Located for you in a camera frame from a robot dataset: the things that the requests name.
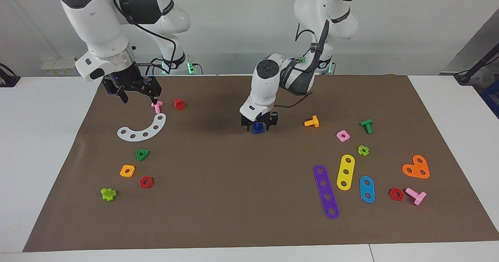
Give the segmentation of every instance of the plastic toy piece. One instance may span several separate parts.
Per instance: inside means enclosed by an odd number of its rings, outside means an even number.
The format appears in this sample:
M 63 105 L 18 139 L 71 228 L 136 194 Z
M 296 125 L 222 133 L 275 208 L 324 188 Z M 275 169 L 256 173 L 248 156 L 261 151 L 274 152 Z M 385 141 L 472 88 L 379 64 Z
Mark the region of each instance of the plastic toy piece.
M 254 123 L 253 124 L 253 134 L 259 134 L 259 133 L 262 133 L 264 132 L 265 129 L 264 129 L 264 124 L 263 123 Z
M 314 166 L 313 174 L 317 183 L 317 189 L 319 189 L 324 214 L 329 219 L 337 218 L 340 215 L 340 210 L 338 209 L 326 168 L 321 165 Z
M 310 127 L 310 126 L 319 127 L 319 120 L 317 119 L 316 115 L 313 115 L 312 120 L 307 120 L 304 124 L 305 127 Z
M 421 193 L 416 193 L 413 189 L 411 188 L 407 188 L 406 189 L 406 193 L 408 193 L 411 197 L 414 198 L 414 204 L 415 205 L 419 205 L 422 201 L 423 201 L 423 198 L 426 197 L 426 193 L 425 192 L 421 192 Z
M 336 137 L 341 141 L 345 142 L 350 139 L 350 135 L 345 130 L 342 130 L 336 134 Z
M 124 165 L 121 168 L 120 175 L 123 177 L 132 177 L 134 172 L 135 172 L 135 166 Z
M 102 194 L 102 200 L 107 200 L 108 202 L 112 202 L 114 197 L 118 194 L 116 193 L 116 190 L 106 188 L 100 190 L 100 193 Z
M 336 179 L 336 185 L 339 189 L 347 191 L 352 185 L 353 168 L 355 159 L 351 155 L 344 155 L 340 163 L 340 171 Z
M 366 146 L 364 145 L 360 145 L 359 150 L 357 151 L 359 153 L 359 155 L 363 155 L 364 157 L 369 155 L 369 148 L 367 148 Z
M 148 150 L 136 150 L 135 157 L 137 157 L 138 161 L 144 161 L 144 159 L 149 155 Z
M 140 183 L 140 187 L 142 187 L 144 189 L 149 189 L 154 184 L 153 177 L 144 176 L 144 177 L 142 177 L 142 179 L 140 180 L 139 183 Z
M 374 181 L 369 176 L 360 177 L 360 198 L 368 204 L 376 199 Z
M 161 107 L 162 105 L 163 105 L 163 103 L 162 103 L 161 101 L 159 101 L 159 100 L 157 101 L 157 103 L 156 103 L 156 104 L 151 103 L 151 107 L 152 107 L 152 108 L 154 108 L 154 110 L 156 111 L 156 114 L 161 113 L 161 109 L 160 109 L 160 107 Z
M 373 123 L 373 120 L 365 120 L 364 122 L 361 122 L 360 125 L 366 127 L 367 134 L 372 134 L 373 133 L 373 129 L 371 127 L 372 123 Z
M 422 179 L 428 179 L 430 177 L 430 170 L 428 169 L 428 164 L 426 159 L 420 155 L 414 155 L 412 157 L 413 165 L 405 164 L 402 166 L 402 171 L 405 175 L 410 177 L 417 177 Z
M 118 130 L 117 134 L 119 138 L 130 141 L 139 142 L 150 139 L 155 136 L 166 123 L 166 115 L 163 113 L 156 114 L 154 116 L 153 123 L 142 131 L 132 131 L 129 127 L 122 127 Z
M 186 107 L 186 103 L 180 98 L 175 98 L 173 99 L 173 106 L 179 110 L 182 110 Z
M 392 200 L 404 200 L 404 193 L 402 192 L 401 189 L 398 189 L 398 188 L 392 188 L 390 189 L 390 198 L 392 198 Z

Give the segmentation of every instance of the orange heart-shaped piece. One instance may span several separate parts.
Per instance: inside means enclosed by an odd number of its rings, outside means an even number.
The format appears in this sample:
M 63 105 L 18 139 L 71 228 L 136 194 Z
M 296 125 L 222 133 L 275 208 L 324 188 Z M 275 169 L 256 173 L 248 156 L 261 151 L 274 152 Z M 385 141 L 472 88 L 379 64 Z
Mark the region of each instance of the orange heart-shaped piece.
M 402 166 L 402 171 L 405 175 L 428 179 L 428 177 L 430 177 L 430 170 L 428 170 L 428 164 L 423 156 L 414 155 L 414 157 L 412 157 L 412 161 L 414 162 L 413 165 L 405 164 Z

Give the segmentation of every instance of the green triangle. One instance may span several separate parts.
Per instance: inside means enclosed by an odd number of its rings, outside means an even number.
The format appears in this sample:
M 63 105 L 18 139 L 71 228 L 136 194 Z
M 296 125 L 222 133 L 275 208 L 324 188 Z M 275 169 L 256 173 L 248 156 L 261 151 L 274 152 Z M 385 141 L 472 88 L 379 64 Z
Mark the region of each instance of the green triangle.
M 137 159 L 139 161 L 144 161 L 144 159 L 149 155 L 149 151 L 148 150 L 136 150 L 135 151 L 135 157 L 137 157 Z

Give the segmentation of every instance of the red piece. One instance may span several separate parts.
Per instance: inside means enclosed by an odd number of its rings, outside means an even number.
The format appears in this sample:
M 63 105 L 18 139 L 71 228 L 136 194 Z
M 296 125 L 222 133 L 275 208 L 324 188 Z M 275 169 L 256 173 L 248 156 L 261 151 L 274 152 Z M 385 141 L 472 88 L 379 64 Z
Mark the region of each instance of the red piece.
M 140 187 L 148 189 L 148 188 L 150 188 L 153 185 L 153 183 L 154 183 L 153 177 L 144 176 L 140 180 Z
M 392 200 L 403 200 L 404 199 L 404 193 L 402 192 L 401 189 L 398 188 L 392 188 L 390 189 L 390 197 Z
M 182 110 L 186 107 L 186 103 L 182 99 L 176 98 L 173 99 L 173 106 L 179 110 Z

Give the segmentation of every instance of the table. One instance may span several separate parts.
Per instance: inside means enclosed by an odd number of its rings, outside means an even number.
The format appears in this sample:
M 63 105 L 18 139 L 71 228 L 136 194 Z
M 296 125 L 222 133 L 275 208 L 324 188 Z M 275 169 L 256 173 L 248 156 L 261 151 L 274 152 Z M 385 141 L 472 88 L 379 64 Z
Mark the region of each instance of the table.
M 447 145 L 492 222 L 499 226 L 499 121 L 472 87 L 452 77 L 411 76 Z M 269 248 L 62 251 L 20 253 L 73 144 L 98 82 L 23 78 L 0 90 L 1 261 L 496 261 L 499 241 L 440 244 L 360 244 Z

